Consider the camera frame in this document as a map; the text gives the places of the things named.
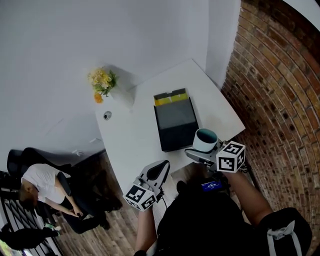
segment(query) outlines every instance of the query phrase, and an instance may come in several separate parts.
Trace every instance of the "black office chair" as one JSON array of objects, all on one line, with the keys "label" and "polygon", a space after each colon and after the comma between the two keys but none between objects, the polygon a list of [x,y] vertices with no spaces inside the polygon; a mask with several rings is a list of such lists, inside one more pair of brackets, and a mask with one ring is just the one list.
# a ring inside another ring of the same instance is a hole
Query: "black office chair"
[{"label": "black office chair", "polygon": [[[71,195],[69,182],[64,175],[64,173],[67,173],[69,175],[72,174],[71,164],[65,164],[61,166],[55,165],[54,163],[44,158],[35,148],[27,147],[23,151],[15,149],[10,150],[6,166],[9,174],[12,177],[16,178],[19,182],[21,182],[22,176],[25,174],[28,168],[34,164],[47,164],[59,170],[60,172],[58,173],[57,178],[67,195]],[[58,211],[51,208],[49,205],[39,201],[35,208],[35,211],[42,218],[48,219],[51,224],[55,223],[52,214],[56,214]]]}]

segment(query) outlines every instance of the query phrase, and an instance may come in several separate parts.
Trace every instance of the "black shirt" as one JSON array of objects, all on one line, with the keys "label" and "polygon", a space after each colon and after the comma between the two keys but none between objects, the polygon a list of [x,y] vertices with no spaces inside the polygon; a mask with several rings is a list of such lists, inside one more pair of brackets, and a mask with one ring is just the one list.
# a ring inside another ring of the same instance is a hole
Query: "black shirt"
[{"label": "black shirt", "polygon": [[[302,255],[306,255],[312,232],[296,209],[271,213],[253,228],[227,194],[188,188],[166,210],[157,230],[154,255],[269,256],[267,231],[285,228],[293,220]],[[291,235],[275,240],[274,248],[277,256],[297,255]],[[135,254],[145,255],[144,251]]]}]

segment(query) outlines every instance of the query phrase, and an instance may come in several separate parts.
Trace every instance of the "white mug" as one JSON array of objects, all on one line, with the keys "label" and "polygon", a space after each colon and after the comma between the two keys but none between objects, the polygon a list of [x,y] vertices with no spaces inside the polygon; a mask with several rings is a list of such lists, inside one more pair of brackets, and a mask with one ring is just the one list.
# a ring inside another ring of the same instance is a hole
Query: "white mug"
[{"label": "white mug", "polygon": [[211,151],[217,144],[218,136],[209,129],[196,130],[192,147],[201,152]]}]

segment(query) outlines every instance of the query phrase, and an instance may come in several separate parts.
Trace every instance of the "black pants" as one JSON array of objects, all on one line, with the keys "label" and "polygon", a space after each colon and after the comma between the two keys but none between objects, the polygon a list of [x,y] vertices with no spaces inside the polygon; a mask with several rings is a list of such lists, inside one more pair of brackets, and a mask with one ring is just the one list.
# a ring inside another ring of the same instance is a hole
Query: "black pants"
[{"label": "black pants", "polygon": [[[63,212],[63,217],[69,223],[74,232],[82,234],[83,232],[96,228],[99,224],[103,225],[107,222],[105,211],[99,206],[90,191],[86,191],[83,190],[83,188],[75,187],[72,185],[70,187],[71,195],[74,199],[74,202],[80,208],[83,215],[86,216],[90,214],[93,216],[92,218],[81,220],[77,217]],[[67,198],[64,199],[61,205],[69,210],[73,209],[71,203]]]},{"label": "black pants", "polygon": [[46,238],[57,237],[58,232],[50,228],[43,229],[23,228],[16,232],[0,232],[0,239],[13,250],[36,248]]}]

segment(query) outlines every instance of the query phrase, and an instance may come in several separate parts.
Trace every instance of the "sleeve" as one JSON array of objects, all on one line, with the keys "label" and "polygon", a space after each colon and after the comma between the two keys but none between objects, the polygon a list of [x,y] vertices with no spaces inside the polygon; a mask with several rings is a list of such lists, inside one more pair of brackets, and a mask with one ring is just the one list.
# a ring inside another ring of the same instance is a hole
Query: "sleeve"
[{"label": "sleeve", "polygon": [[134,256],[146,256],[147,253],[144,250],[137,251]]},{"label": "sleeve", "polygon": [[295,208],[285,208],[267,215],[259,223],[257,232],[261,248],[266,248],[269,255],[305,256],[312,240],[309,224]]},{"label": "sleeve", "polygon": [[42,202],[42,203],[45,203],[45,202],[46,202],[46,198],[43,197],[43,196],[41,196],[41,195],[39,195],[39,196],[38,196],[38,201],[40,201],[40,202]]}]

